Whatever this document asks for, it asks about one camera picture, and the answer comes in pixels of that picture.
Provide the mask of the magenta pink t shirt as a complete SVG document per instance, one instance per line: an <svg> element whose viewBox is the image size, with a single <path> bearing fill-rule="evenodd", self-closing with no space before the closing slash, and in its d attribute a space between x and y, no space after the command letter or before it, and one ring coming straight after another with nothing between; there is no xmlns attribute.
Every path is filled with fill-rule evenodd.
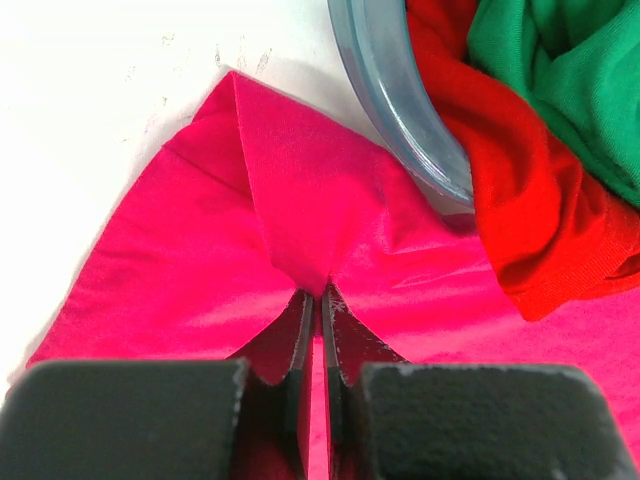
<svg viewBox="0 0 640 480"><path fill-rule="evenodd" d="M582 371L639 470L639 284L525 319L477 223L447 225L385 150L234 72L126 193L26 372L51 361L225 360L304 291L314 300L312 479L313 428L326 428L329 455L329 285L412 363Z"/></svg>

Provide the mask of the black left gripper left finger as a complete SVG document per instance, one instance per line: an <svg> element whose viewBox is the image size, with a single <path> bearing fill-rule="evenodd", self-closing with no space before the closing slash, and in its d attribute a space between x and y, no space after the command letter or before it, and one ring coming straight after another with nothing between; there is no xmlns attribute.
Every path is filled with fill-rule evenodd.
<svg viewBox="0 0 640 480"><path fill-rule="evenodd" d="M225 360L51 361L1 410L5 479L303 479L313 297Z"/></svg>

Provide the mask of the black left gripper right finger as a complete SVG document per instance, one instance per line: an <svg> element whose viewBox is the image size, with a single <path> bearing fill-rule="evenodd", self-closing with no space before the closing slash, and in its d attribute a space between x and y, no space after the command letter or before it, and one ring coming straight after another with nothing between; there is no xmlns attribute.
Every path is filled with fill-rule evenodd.
<svg viewBox="0 0 640 480"><path fill-rule="evenodd" d="M333 479L635 479L601 390L568 365L415 364L322 297Z"/></svg>

